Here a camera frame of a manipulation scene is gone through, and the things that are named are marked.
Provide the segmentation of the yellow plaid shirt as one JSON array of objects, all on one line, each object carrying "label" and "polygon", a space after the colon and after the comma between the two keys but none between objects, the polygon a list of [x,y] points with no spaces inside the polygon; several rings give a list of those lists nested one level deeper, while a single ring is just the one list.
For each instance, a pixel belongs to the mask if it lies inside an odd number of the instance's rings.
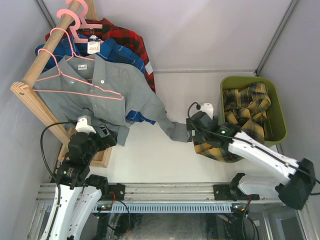
[{"label": "yellow plaid shirt", "polygon": [[[222,91],[225,121],[240,126],[240,129],[257,142],[265,143],[264,125],[267,109],[271,106],[268,88],[263,82],[254,82],[244,89]],[[243,158],[208,143],[194,142],[195,152],[207,158],[236,163]]]}]

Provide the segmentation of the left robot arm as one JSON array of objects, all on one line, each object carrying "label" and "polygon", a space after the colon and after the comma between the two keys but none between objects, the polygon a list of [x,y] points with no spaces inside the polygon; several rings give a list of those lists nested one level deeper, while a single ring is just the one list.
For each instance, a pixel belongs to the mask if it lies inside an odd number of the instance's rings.
[{"label": "left robot arm", "polygon": [[98,200],[116,200],[106,177],[89,174],[95,155],[117,144],[114,133],[104,132],[106,136],[100,137],[88,126],[70,137],[68,152],[54,177],[54,202],[41,239],[80,239]]}]

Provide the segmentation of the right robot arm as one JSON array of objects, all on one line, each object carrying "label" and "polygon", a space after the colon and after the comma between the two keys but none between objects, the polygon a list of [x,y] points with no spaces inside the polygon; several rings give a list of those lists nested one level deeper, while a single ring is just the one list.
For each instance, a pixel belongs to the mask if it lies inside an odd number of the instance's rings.
[{"label": "right robot arm", "polygon": [[314,164],[304,158],[296,160],[257,142],[232,123],[221,125],[204,111],[186,119],[189,136],[201,144],[223,150],[264,167],[271,177],[238,173],[228,185],[234,200],[268,196],[279,198],[286,206],[302,210],[313,193],[317,178]]}]

